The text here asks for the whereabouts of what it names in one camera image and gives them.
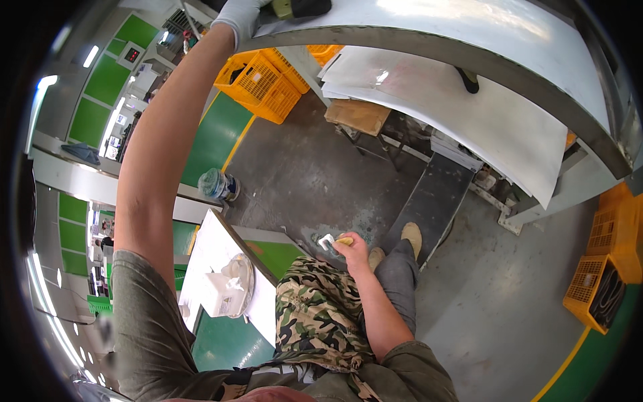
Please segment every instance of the white glove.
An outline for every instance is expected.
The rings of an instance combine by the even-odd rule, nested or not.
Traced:
[[[214,24],[227,24],[235,32],[235,53],[239,44],[252,38],[257,31],[259,9],[270,3],[270,0],[228,0]]]

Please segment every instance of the yellow floor line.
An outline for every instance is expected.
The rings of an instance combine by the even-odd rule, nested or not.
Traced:
[[[252,125],[252,122],[255,121],[255,118],[256,118],[256,116],[253,114],[252,117],[250,118],[250,120],[248,120],[248,124],[246,124],[246,128],[243,129],[243,131],[241,132],[241,135],[239,136],[239,138],[237,138],[237,142],[235,143],[235,146],[232,147],[232,151],[230,151],[230,155],[228,155],[228,159],[226,159],[226,163],[223,164],[223,167],[221,168],[222,172],[226,171],[226,168],[228,167],[228,164],[232,160],[232,157],[234,156],[235,152],[237,151],[237,148],[239,148],[239,144],[243,140],[243,137],[246,136],[246,133],[248,132],[248,129]]]
[[[217,97],[219,96],[219,94],[220,94],[220,93],[221,93],[221,91],[217,92],[217,94],[216,94],[216,95],[214,95],[214,98],[212,98],[212,102],[210,102],[210,105],[208,106],[208,108],[207,108],[207,109],[205,109],[205,113],[203,113],[203,115],[201,116],[201,120],[199,120],[199,124],[201,124],[201,122],[202,122],[202,121],[203,121],[203,119],[205,118],[205,115],[206,115],[206,114],[208,114],[208,112],[210,111],[210,108],[212,107],[212,104],[213,104],[213,103],[214,103],[214,101],[217,99]]]
[[[197,232],[199,231],[199,228],[201,226],[197,225],[196,228],[194,228],[194,233],[192,234],[192,240],[190,240],[190,245],[188,247],[188,255],[192,254],[192,249],[194,248],[194,242],[197,240]]]
[[[589,333],[590,333],[590,328],[585,327],[585,330],[583,331],[581,337],[578,339],[578,342],[576,342],[576,345],[570,352],[569,356],[567,356],[567,359],[565,359],[563,364],[558,368],[558,371],[554,374],[552,379],[550,379],[549,382],[543,387],[543,389],[541,389],[540,392],[538,392],[538,395],[534,396],[534,399],[532,399],[531,402],[537,402],[538,400],[540,400],[540,398],[543,397],[543,395],[547,393],[547,391],[549,391],[549,388],[552,387],[552,385],[556,382],[556,380],[558,380],[558,377],[560,377],[563,371],[565,371],[565,369],[567,368],[567,366],[569,366],[569,363],[572,362],[572,359],[574,359],[574,356],[576,356],[578,349],[581,348],[581,346],[583,345],[583,342],[585,342],[585,338],[587,338],[587,334]]]

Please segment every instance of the black shoe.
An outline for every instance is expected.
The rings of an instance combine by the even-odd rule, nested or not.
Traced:
[[[480,86],[478,85],[478,76],[459,67],[455,67],[455,69],[460,73],[460,77],[462,77],[464,87],[467,91],[469,91],[469,93],[478,93],[478,90],[480,90]]]

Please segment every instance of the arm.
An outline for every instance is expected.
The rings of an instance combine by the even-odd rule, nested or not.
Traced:
[[[116,195],[117,250],[148,260],[174,289],[172,213],[212,83],[268,0],[230,0],[145,110],[127,148]]]
[[[350,276],[355,279],[364,309],[368,342],[377,361],[382,362],[394,347],[413,340],[413,334],[371,272],[366,242],[354,232],[342,237],[352,237],[353,243],[347,246],[335,242],[333,247],[346,257]]]

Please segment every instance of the hand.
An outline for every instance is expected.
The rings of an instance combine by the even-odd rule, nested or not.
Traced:
[[[259,9],[268,3],[270,0],[228,0],[211,26],[223,23],[232,28],[236,52],[240,43],[250,40],[255,34]]]
[[[353,243],[347,246],[340,242],[334,242],[332,247],[346,257],[346,265],[349,267],[350,276],[356,279],[364,273],[370,273],[370,268],[368,267],[368,246],[364,239],[355,232],[340,235],[340,239],[344,237],[351,237]]]

